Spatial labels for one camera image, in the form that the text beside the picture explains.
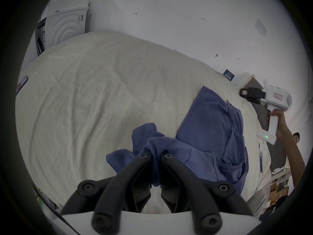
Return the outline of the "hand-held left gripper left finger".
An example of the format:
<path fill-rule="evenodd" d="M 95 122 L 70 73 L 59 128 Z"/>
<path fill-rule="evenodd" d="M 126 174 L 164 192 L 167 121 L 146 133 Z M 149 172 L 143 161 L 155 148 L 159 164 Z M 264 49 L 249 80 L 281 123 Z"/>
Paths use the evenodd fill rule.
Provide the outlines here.
<path fill-rule="evenodd" d="M 68 199 L 61 215 L 93 211 L 98 234 L 117 234 L 122 211 L 141 213 L 151 198 L 151 152 L 144 152 L 114 177 L 84 180 Z"/>

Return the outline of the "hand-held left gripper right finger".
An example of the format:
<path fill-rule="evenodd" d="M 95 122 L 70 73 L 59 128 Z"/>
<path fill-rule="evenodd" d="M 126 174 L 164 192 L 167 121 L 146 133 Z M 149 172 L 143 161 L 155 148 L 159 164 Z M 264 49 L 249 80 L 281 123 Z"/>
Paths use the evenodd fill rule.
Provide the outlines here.
<path fill-rule="evenodd" d="M 253 217 L 248 204 L 228 181 L 198 178 L 169 153 L 160 159 L 161 197 L 171 213 L 191 211 L 196 234 L 216 234 L 222 228 L 221 212 Z"/>

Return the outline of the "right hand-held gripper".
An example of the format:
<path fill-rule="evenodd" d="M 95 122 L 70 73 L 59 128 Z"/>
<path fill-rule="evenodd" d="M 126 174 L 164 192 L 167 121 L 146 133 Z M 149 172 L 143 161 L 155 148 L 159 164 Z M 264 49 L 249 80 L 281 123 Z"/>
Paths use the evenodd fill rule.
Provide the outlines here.
<path fill-rule="evenodd" d="M 276 109 L 287 111 L 292 105 L 291 94 L 283 88 L 271 86 L 266 79 L 264 80 L 263 89 L 254 87 L 242 88 L 239 95 L 253 103 L 265 105 L 269 112 L 273 112 Z M 259 130 L 257 137 L 274 145 L 277 140 L 278 121 L 278 116 L 270 116 L 268 129 Z"/>

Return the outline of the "person's right hand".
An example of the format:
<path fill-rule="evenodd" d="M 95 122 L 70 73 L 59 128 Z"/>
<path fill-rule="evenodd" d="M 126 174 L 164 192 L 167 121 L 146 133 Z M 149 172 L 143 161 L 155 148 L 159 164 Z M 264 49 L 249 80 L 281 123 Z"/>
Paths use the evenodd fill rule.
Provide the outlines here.
<path fill-rule="evenodd" d="M 289 129 L 287 127 L 284 112 L 280 109 L 275 109 L 272 112 L 267 111 L 266 112 L 266 124 L 269 124 L 269 120 L 271 116 L 277 116 L 278 117 L 278 127 L 276 136 L 278 139 L 281 139 L 282 137 L 286 136 L 289 133 Z"/>

